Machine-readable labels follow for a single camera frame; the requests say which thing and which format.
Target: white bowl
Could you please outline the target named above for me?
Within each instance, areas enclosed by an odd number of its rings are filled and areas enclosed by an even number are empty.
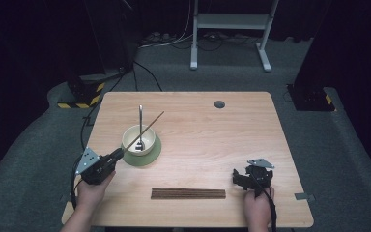
[[[140,125],[132,126],[131,128],[127,129],[123,134],[123,147],[127,148],[127,146],[140,134]],[[137,139],[129,148],[128,151],[135,156],[144,156],[147,155],[150,151],[152,151],[153,147],[155,146],[156,142],[156,134],[152,128],[149,128],[146,132],[141,135],[141,140],[144,143],[143,151],[136,150],[135,145],[140,139]]]

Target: wooden chopsticks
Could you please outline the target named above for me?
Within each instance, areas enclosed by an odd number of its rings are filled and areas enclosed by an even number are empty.
[[[152,199],[225,199],[225,189],[152,188]]]

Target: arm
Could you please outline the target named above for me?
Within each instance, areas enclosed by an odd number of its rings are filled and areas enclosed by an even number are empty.
[[[265,191],[273,199],[273,187],[266,188]],[[249,232],[268,232],[268,224],[271,221],[271,209],[269,200],[264,193],[255,197],[254,190],[249,190],[244,200],[244,212]]]
[[[105,191],[115,174],[116,172],[112,172],[100,185],[88,185],[84,181],[80,182],[77,186],[76,209],[61,232],[90,231],[95,210],[104,198]]]

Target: human hand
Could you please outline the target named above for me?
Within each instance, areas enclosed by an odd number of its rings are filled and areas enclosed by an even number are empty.
[[[273,199],[273,187],[265,191]],[[255,197],[255,191],[249,190],[245,195],[244,212],[248,223],[249,232],[268,231],[268,224],[271,221],[271,208],[267,196],[262,192]]]
[[[77,186],[78,197],[76,209],[93,213],[99,203],[103,200],[105,191],[115,174],[116,171],[110,173],[110,175],[104,179],[100,185],[89,185],[86,182],[81,181]]]

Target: white cable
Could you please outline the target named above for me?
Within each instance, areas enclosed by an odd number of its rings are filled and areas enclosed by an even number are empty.
[[[188,38],[190,38],[191,36],[188,36],[186,38],[183,39],[183,36],[186,34],[186,30],[188,29],[188,23],[189,23],[189,15],[191,14],[191,0],[189,0],[188,2],[188,17],[187,17],[187,20],[186,20],[186,26],[185,26],[185,30],[183,32],[183,34],[174,42],[170,42],[170,43],[163,43],[163,44],[149,44],[149,45],[142,45],[138,48],[144,48],[144,47],[149,47],[149,46],[164,46],[164,45],[171,45],[171,44],[175,44],[175,43],[178,43],[178,42],[181,42],[181,41],[184,41]]]

